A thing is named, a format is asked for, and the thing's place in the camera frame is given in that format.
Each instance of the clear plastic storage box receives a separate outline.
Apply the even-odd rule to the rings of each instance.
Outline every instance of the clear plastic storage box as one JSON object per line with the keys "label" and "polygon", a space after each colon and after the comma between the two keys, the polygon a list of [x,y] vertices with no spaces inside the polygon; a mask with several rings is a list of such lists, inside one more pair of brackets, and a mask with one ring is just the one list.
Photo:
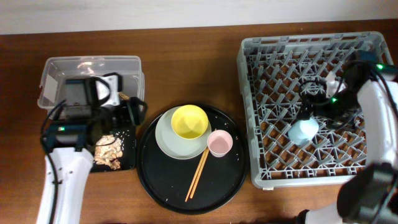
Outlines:
{"label": "clear plastic storage box", "polygon": [[123,93],[144,100],[144,74],[137,56],[82,56],[49,58],[40,82],[37,104],[51,110],[65,98],[65,79],[116,72],[123,76]]}

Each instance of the yellow bowl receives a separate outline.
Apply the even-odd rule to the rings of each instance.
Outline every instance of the yellow bowl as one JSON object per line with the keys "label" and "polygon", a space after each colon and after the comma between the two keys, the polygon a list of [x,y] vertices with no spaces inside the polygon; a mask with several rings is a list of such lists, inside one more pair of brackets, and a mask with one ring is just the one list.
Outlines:
{"label": "yellow bowl", "polygon": [[209,119],[205,111],[195,105],[185,105],[172,116],[173,131],[184,139],[195,139],[205,133]]}

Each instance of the dish rack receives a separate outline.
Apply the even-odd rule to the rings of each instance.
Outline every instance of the dish rack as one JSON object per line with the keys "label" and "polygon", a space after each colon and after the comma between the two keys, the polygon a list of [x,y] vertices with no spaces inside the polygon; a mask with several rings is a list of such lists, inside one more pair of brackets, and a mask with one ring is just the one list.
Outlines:
{"label": "dish rack", "polygon": [[[320,80],[330,71],[343,73],[344,62],[356,50],[375,52],[380,62],[392,64],[382,34],[296,35],[244,39],[236,59],[243,96],[250,152],[251,179],[263,190],[274,187],[342,184],[363,170],[366,140],[363,116],[354,132],[326,127],[315,117],[319,131],[296,146],[287,131],[299,112],[299,85]],[[306,93],[324,93],[316,84]]]}

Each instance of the small pink bowl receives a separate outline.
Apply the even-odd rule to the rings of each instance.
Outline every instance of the small pink bowl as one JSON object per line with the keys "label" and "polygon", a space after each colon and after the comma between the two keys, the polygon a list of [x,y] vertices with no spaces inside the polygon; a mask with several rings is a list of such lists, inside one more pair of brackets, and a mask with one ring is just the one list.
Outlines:
{"label": "small pink bowl", "polygon": [[207,139],[207,146],[211,154],[215,157],[225,156],[231,150],[232,145],[233,140],[231,135],[223,130],[213,131]]}

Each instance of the wooden table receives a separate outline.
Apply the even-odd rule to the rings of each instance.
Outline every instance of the wooden table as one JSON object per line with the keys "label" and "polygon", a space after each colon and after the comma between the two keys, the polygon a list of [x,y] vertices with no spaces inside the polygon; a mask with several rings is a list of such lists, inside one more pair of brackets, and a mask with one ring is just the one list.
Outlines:
{"label": "wooden table", "polygon": [[[33,223],[39,211],[45,166],[39,129],[46,111],[36,102],[49,57],[138,55],[149,105],[146,124],[172,105],[197,101],[227,112],[246,132],[236,70],[244,38],[376,30],[398,63],[397,29],[398,20],[381,20],[0,36],[0,222]],[[328,205],[336,200],[339,187],[265,192],[247,177],[230,203],[190,216],[157,205],[135,170],[90,174],[81,223],[265,222]]]}

